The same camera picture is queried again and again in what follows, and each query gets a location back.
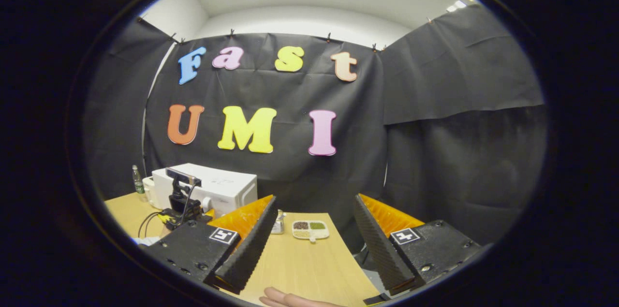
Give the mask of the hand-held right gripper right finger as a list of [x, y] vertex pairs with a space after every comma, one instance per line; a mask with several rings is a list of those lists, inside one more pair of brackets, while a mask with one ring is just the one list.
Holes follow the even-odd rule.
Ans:
[[480, 245], [444, 219], [420, 221], [363, 194], [354, 197], [353, 213], [390, 294], [431, 284], [492, 247]]

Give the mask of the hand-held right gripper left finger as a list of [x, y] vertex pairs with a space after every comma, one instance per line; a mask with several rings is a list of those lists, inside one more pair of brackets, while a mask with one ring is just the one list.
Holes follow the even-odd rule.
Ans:
[[145, 252], [163, 266], [215, 289], [245, 289], [269, 239], [278, 212], [268, 195], [209, 222], [191, 219]]

